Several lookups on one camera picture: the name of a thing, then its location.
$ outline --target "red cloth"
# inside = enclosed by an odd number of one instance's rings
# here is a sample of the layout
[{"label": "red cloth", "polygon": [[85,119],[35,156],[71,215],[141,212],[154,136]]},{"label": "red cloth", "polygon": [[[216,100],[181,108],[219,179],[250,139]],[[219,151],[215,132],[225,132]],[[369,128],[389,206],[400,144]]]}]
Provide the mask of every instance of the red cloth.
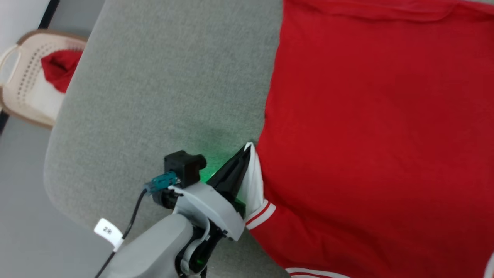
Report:
[{"label": "red cloth", "polygon": [[493,278],[493,11],[284,0],[247,227],[294,277]]},{"label": "red cloth", "polygon": [[60,50],[43,57],[44,77],[60,92],[67,92],[81,55],[82,51]]}]

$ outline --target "red fabric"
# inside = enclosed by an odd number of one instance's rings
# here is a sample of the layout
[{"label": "red fabric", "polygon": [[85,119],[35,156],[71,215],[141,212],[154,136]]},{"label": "red fabric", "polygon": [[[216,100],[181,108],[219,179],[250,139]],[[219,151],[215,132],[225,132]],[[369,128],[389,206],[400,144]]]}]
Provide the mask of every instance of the red fabric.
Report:
[{"label": "red fabric", "polygon": [[82,51],[61,50],[41,59],[46,80],[62,93],[67,92]]},{"label": "red fabric", "polygon": [[322,271],[314,277],[484,277],[494,252],[492,11],[284,0],[257,147],[276,210],[250,230],[278,264]]}]

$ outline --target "robotic arm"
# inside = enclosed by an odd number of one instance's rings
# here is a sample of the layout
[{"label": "robotic arm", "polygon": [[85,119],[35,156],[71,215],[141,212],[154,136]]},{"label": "robotic arm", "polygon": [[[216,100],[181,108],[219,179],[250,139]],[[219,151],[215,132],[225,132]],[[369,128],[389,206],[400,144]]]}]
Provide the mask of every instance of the robotic arm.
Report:
[{"label": "robotic arm", "polygon": [[208,260],[222,238],[244,231],[245,205],[237,200],[250,160],[241,149],[205,184],[202,155],[179,151],[165,157],[165,174],[145,184],[153,200],[173,213],[116,253],[101,277],[206,277]]}]

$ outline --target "basket handle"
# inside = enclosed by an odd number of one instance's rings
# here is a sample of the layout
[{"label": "basket handle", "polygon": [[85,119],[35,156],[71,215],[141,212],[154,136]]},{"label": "basket handle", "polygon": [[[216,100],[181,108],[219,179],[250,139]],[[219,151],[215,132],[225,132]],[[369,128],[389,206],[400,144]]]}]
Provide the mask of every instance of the basket handle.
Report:
[{"label": "basket handle", "polygon": [[[0,56],[0,72],[3,68],[3,65],[7,61],[7,59],[19,48],[19,45],[14,45],[11,48],[7,49],[1,56]],[[12,69],[12,73],[15,72],[15,69],[17,68],[17,64],[19,63],[19,60],[15,63],[14,68]]]}]

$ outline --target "laundry basket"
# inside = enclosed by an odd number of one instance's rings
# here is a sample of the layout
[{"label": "laundry basket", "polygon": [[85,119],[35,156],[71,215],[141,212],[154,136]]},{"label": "laundry basket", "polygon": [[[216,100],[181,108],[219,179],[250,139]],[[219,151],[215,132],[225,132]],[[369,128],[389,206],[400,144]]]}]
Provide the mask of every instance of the laundry basket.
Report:
[{"label": "laundry basket", "polygon": [[86,39],[83,37],[45,29],[24,35],[15,46],[0,56],[0,71],[7,61],[15,62],[9,78],[0,84],[2,110],[29,123],[51,129],[55,121],[28,104],[33,95],[33,86],[43,70],[41,58],[63,49],[82,51],[85,45]]}]

